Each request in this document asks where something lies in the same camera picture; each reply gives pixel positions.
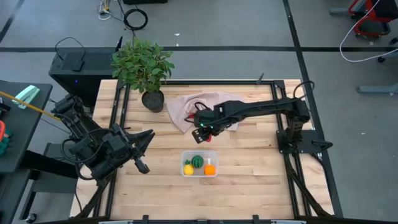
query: wooden table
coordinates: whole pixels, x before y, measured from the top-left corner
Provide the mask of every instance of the wooden table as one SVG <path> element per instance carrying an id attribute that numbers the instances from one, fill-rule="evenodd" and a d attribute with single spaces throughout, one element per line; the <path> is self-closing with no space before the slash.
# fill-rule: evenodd
<path id="1" fill-rule="evenodd" d="M 292 97 L 300 80 L 284 80 Z M 93 119 L 103 128 L 109 126 L 116 81 L 103 80 Z M 223 91 L 239 94 L 245 102 L 271 100 L 269 85 L 164 85 L 166 100 L 202 92 Z M 299 89 L 297 95 L 303 94 Z M 116 122 L 120 120 L 121 105 Z M 278 151 L 275 115 L 245 119 L 237 131 L 224 131 L 211 143 L 197 144 L 171 122 L 167 111 L 151 113 L 141 103 L 141 94 L 131 91 L 125 127 L 132 133 L 153 129 L 155 138 L 146 151 L 150 172 L 139 173 L 134 161 L 118 170 L 111 219 L 261 219 L 293 218 L 282 155 Z M 304 129 L 310 129 L 307 123 Z M 180 155 L 184 150 L 214 150 L 219 157 L 219 175 L 215 178 L 186 178 L 180 175 Z M 333 213 L 322 166 L 308 154 L 301 155 L 306 185 L 322 207 Z M 94 181 L 79 180 L 77 194 L 84 206 L 94 191 Z M 300 213 L 301 195 L 296 187 Z M 106 194 L 100 215 L 104 214 Z M 76 200 L 71 215 L 78 213 Z"/>

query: green fruit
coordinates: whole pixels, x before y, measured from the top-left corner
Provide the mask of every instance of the green fruit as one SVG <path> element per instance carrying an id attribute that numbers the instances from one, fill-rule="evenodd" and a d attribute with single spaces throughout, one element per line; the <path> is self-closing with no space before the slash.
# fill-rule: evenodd
<path id="1" fill-rule="evenodd" d="M 203 166 L 203 158 L 201 156 L 194 156 L 191 160 L 194 168 L 201 168 Z"/>

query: towel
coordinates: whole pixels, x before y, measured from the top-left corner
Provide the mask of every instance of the towel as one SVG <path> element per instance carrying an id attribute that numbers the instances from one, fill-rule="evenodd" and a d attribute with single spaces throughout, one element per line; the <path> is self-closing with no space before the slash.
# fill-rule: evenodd
<path id="1" fill-rule="evenodd" d="M 192 123 L 184 121 L 190 113 L 195 113 L 196 102 L 201 102 L 210 109 L 213 109 L 214 105 L 220 104 L 228 100 L 240 100 L 243 101 L 242 97 L 236 94 L 230 93 L 198 93 L 192 95 L 186 95 L 176 99 L 172 99 L 166 102 L 166 109 L 169 112 L 170 118 L 173 123 L 181 130 L 186 133 L 191 127 Z M 202 105 L 197 105 L 201 110 L 205 108 Z M 227 130 L 236 131 L 238 124 L 233 124 Z"/>

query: black plant pot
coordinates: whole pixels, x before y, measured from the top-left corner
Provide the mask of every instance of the black plant pot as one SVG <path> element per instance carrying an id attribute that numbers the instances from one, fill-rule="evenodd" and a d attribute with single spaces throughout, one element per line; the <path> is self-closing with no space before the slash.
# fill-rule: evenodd
<path id="1" fill-rule="evenodd" d="M 162 91 L 154 91 L 152 93 L 145 92 L 141 98 L 142 104 L 153 113 L 159 113 L 163 109 L 164 94 Z"/>

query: yellow fruit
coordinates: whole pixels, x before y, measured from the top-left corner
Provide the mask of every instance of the yellow fruit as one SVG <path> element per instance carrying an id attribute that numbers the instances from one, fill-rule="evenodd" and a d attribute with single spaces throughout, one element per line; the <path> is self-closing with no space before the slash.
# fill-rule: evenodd
<path id="1" fill-rule="evenodd" d="M 185 175 L 193 175 L 193 165 L 185 165 L 184 166 L 184 174 Z"/>

